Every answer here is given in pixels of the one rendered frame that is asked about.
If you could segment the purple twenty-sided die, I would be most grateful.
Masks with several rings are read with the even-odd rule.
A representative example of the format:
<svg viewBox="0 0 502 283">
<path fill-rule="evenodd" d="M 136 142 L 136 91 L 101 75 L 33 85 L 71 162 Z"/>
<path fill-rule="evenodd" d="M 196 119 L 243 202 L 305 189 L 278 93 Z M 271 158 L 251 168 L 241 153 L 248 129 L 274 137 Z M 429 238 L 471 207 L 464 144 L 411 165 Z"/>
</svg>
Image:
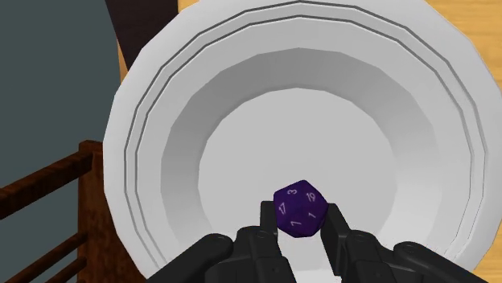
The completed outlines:
<svg viewBox="0 0 502 283">
<path fill-rule="evenodd" d="M 294 238 L 311 237 L 322 226 L 327 200 L 307 180 L 300 180 L 274 192 L 278 228 Z"/>
</svg>

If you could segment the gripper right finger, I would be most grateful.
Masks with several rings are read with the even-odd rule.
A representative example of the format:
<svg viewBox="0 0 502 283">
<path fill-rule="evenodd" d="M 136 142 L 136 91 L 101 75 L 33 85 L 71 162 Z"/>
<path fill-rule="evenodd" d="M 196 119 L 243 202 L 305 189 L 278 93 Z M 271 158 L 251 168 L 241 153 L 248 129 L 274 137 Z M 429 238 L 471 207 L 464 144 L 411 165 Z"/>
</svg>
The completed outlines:
<svg viewBox="0 0 502 283">
<path fill-rule="evenodd" d="M 334 203 L 320 235 L 342 283 L 488 283 L 419 243 L 383 247 L 373 234 L 352 230 Z"/>
</svg>

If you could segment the dark brown table leg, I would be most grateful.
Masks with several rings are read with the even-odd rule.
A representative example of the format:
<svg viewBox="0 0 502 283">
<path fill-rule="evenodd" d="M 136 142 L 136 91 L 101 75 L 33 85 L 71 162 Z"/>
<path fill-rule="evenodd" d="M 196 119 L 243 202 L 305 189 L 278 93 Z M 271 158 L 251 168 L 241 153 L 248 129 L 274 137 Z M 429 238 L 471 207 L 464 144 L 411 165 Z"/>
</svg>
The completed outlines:
<svg viewBox="0 0 502 283">
<path fill-rule="evenodd" d="M 105 0 L 128 69 L 178 13 L 178 0 Z"/>
</svg>

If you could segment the brown wooden chair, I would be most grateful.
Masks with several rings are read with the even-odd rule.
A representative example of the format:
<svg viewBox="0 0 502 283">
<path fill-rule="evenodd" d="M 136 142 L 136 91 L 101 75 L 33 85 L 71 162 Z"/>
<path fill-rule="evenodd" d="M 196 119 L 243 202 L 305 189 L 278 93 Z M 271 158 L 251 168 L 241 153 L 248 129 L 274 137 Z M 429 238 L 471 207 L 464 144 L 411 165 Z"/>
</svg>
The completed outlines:
<svg viewBox="0 0 502 283">
<path fill-rule="evenodd" d="M 77 233 L 41 256 L 4 283 L 31 283 L 69 253 L 74 261 L 45 283 L 146 283 L 119 240 L 104 193 L 103 148 L 86 140 L 78 150 L 43 169 L 0 188 L 0 220 L 78 182 Z"/>
</svg>

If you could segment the white plate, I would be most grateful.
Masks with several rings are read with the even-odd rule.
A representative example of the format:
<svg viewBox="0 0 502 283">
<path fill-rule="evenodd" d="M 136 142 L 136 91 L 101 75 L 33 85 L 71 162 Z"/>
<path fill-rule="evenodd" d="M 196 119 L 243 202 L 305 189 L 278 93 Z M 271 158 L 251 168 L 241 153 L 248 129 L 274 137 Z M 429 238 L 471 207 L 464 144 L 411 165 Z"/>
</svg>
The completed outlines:
<svg viewBox="0 0 502 283">
<path fill-rule="evenodd" d="M 200 0 L 141 50 L 103 147 L 145 277 L 302 179 L 351 228 L 468 270 L 502 221 L 502 93 L 426 0 Z"/>
</svg>

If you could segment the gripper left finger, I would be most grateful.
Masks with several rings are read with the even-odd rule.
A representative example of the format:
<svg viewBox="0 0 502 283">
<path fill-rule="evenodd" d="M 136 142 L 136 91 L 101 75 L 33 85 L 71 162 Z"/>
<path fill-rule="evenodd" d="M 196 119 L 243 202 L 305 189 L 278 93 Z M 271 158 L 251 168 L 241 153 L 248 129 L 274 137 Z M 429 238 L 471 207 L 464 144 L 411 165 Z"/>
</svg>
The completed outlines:
<svg viewBox="0 0 502 283">
<path fill-rule="evenodd" d="M 260 224 L 233 240 L 210 233 L 162 267 L 146 283 L 297 283 L 278 246 L 274 203 L 263 201 Z"/>
</svg>

